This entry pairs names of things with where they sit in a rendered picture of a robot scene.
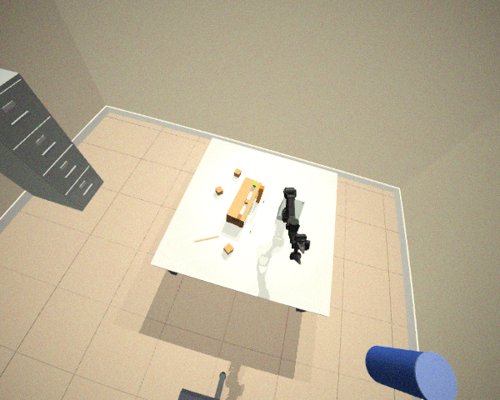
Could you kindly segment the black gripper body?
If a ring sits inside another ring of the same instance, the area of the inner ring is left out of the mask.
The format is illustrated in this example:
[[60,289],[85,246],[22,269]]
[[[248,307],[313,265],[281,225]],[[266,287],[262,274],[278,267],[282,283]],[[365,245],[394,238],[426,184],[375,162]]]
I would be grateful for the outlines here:
[[290,244],[292,244],[292,249],[294,249],[294,251],[290,253],[291,261],[294,261],[291,259],[292,256],[302,256],[302,254],[298,251],[299,248],[295,244],[296,240],[298,239],[308,239],[308,236],[305,233],[297,233],[296,235],[292,235],[290,237]]

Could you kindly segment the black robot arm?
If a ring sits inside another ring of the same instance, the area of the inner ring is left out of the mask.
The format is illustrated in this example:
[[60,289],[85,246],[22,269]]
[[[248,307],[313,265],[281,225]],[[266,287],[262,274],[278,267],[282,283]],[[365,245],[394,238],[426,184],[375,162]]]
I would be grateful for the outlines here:
[[[295,187],[285,187],[283,189],[283,196],[286,198],[286,207],[282,210],[282,221],[286,224],[289,239],[292,235],[296,235],[301,227],[299,220],[295,218],[295,197],[297,196],[297,189]],[[311,241],[307,240],[305,244],[305,251],[309,250]]]

